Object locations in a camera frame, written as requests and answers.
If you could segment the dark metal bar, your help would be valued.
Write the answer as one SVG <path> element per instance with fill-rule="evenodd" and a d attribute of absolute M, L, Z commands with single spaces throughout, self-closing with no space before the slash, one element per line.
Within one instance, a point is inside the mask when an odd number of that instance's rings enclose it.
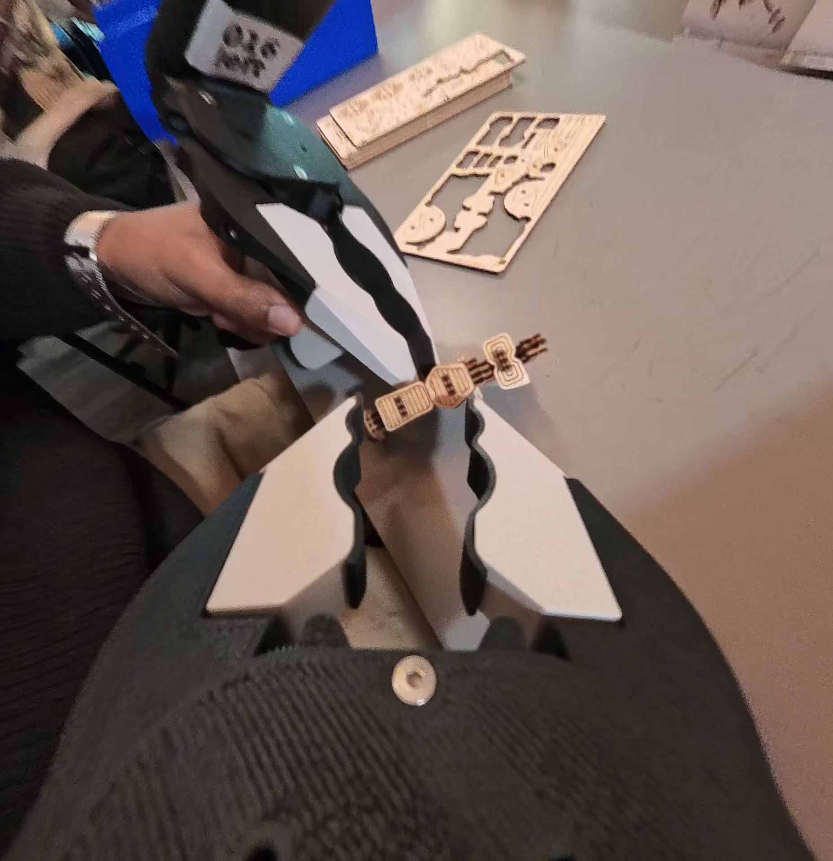
<path fill-rule="evenodd" d="M 112 325 L 33 339 L 22 347 L 20 368 L 78 414 L 135 417 L 190 405 L 175 392 L 177 360 Z"/>

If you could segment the silver wristwatch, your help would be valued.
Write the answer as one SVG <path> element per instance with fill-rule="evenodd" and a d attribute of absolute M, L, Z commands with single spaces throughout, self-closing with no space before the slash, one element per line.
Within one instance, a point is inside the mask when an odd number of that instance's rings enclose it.
<path fill-rule="evenodd" d="M 67 269 L 83 293 L 109 316 L 125 324 L 132 334 L 151 344 L 160 354 L 177 358 L 176 350 L 166 343 L 164 336 L 156 334 L 129 310 L 130 306 L 138 306 L 152 313 L 166 311 L 167 308 L 140 295 L 128 283 L 117 280 L 100 260 L 98 246 L 101 235 L 122 214 L 117 210 L 88 210 L 72 219 L 63 238 Z"/>

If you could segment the blue box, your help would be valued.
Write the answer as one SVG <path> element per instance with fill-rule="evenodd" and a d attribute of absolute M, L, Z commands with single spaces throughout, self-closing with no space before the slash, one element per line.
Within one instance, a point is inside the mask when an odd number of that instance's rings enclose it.
<path fill-rule="evenodd" d="M 154 1 L 116 1 L 95 6 L 96 24 L 102 33 L 100 55 L 132 117 L 152 143 L 170 139 L 152 101 L 143 56 L 159 5 Z M 335 2 L 272 89 L 270 98 L 276 107 L 284 108 L 377 52 L 371 2 Z"/>

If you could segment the wooden puzzle model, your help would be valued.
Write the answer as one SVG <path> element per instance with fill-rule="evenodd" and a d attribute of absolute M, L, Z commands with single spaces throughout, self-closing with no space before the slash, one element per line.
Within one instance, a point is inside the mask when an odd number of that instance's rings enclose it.
<path fill-rule="evenodd" d="M 379 396 L 364 410 L 368 439 L 379 443 L 433 411 L 454 411 L 489 385 L 506 392 L 528 386 L 528 365 L 548 349 L 548 340 L 540 333 L 518 342 L 506 332 L 498 333 L 483 342 L 480 355 L 436 364 L 424 379 Z"/>

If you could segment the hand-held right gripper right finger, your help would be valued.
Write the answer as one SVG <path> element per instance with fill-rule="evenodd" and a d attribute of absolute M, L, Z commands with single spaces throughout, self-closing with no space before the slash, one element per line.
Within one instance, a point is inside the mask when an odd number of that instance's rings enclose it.
<path fill-rule="evenodd" d="M 475 649 L 500 618 L 529 645 L 555 622 L 619 626 L 620 602 L 563 470 L 486 402 L 467 402 L 463 423 L 446 647 Z"/>

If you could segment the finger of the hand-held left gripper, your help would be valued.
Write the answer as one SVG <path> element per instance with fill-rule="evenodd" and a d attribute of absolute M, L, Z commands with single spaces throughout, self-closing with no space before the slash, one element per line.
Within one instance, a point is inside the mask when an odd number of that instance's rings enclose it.
<path fill-rule="evenodd" d="M 430 326 L 388 231 L 365 209 L 347 204 L 332 220 L 332 243 L 339 264 L 371 300 L 384 327 L 403 340 L 413 367 L 433 367 L 437 353 Z"/>
<path fill-rule="evenodd" d="M 386 383 L 411 382 L 417 367 L 404 337 L 346 273 L 324 228 L 283 203 L 262 203 L 256 208 L 312 279 L 304 312 L 315 328 Z"/>

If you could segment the person's left hand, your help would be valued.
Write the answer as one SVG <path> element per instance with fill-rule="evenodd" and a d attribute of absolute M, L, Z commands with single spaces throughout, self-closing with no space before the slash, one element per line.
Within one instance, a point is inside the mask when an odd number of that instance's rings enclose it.
<path fill-rule="evenodd" d="M 196 204 L 116 215 L 102 228 L 95 253 L 133 295 L 207 318 L 249 343 L 289 338 L 303 327 L 301 311 L 272 275 L 219 239 Z"/>

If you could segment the punched-out wooden puzzle sheet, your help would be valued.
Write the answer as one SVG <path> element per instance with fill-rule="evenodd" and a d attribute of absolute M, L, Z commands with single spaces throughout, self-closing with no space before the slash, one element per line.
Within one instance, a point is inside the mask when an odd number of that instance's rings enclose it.
<path fill-rule="evenodd" d="M 492 113 L 396 230 L 399 249 L 504 273 L 606 119 L 603 113 Z"/>

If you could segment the person's black clothing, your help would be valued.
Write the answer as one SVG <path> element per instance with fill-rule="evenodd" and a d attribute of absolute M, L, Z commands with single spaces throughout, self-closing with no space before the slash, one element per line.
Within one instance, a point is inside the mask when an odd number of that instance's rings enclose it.
<path fill-rule="evenodd" d="M 0 856 L 114 624 L 203 516 L 88 428 L 0 342 Z"/>

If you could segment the stack of wooden puzzle sheets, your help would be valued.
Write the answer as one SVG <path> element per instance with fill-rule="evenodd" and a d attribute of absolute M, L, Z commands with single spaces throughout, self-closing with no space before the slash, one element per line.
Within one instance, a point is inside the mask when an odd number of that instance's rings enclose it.
<path fill-rule="evenodd" d="M 353 170 L 508 88 L 526 59 L 493 37 L 469 35 L 337 104 L 317 131 Z"/>

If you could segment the white printed booklets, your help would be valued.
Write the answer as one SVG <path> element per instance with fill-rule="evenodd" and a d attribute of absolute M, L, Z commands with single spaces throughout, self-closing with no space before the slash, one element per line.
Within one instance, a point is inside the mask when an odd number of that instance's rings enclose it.
<path fill-rule="evenodd" d="M 689 1 L 677 37 L 757 65 L 833 74 L 833 1 Z"/>

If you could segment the grey desk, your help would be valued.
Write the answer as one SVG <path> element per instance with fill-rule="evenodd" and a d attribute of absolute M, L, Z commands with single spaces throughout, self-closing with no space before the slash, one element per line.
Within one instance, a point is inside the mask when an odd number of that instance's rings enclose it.
<path fill-rule="evenodd" d="M 511 88 L 357 171 L 397 227 L 493 110 L 606 123 L 504 274 L 410 259 L 444 355 L 507 329 L 551 344 L 510 418 L 619 517 L 833 393 L 833 82 L 598 21 L 570 2 L 373 2 L 379 56 L 336 102 L 482 31 Z"/>

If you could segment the person's tan trouser leg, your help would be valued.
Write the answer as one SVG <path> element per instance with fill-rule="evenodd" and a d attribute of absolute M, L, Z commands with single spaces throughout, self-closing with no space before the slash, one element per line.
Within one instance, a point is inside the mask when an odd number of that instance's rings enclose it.
<path fill-rule="evenodd" d="M 358 454 L 363 397 L 314 423 L 284 378 L 267 372 L 158 420 L 132 447 L 206 512 L 258 475 L 252 518 L 298 532 L 352 530 L 349 461 Z"/>

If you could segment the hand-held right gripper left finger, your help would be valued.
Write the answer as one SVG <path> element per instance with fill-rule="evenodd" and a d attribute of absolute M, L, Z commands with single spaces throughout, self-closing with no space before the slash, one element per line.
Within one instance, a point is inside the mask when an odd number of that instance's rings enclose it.
<path fill-rule="evenodd" d="M 208 616 L 265 617 L 295 638 L 325 614 L 357 648 L 438 646 L 356 497 L 364 433 L 356 395 L 261 470 Z"/>

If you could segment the person's left forearm black sleeve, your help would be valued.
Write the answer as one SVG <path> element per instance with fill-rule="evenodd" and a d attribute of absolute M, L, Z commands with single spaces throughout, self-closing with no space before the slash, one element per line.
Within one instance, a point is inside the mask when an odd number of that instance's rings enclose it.
<path fill-rule="evenodd" d="M 65 263 L 66 228 L 88 210 L 125 209 L 40 167 L 0 158 L 0 343 L 117 320 L 83 293 Z"/>

